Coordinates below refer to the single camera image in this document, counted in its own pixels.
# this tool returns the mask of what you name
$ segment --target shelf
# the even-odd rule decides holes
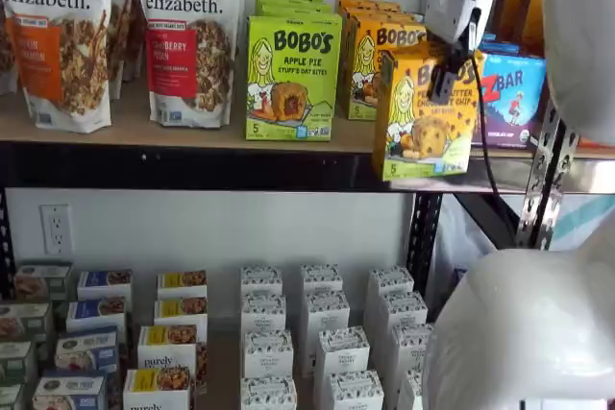
[[[481,150],[467,175],[380,181],[371,164],[374,124],[333,120],[331,142],[246,141],[244,105],[219,130],[149,121],[144,80],[111,103],[113,125],[78,134],[37,129],[23,95],[0,98],[0,183],[7,187],[102,189],[488,192]],[[532,154],[490,150],[503,192],[524,193]]]

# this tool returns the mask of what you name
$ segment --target product label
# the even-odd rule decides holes
[[[150,90],[160,95],[194,98],[196,31],[185,21],[152,19],[146,33]]]

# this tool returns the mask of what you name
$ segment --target green bobo's box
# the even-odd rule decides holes
[[[246,139],[329,141],[341,17],[249,21]]]

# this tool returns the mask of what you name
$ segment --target yellow bobo's box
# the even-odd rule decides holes
[[[374,165],[385,181],[463,173],[468,168],[479,105],[467,60],[447,105],[428,98],[433,68],[444,49],[433,42],[387,50],[382,56]],[[482,73],[484,57],[475,54]]]

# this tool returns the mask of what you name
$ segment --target granola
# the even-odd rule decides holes
[[[107,32],[111,0],[4,0],[30,114],[45,129],[111,124]]]

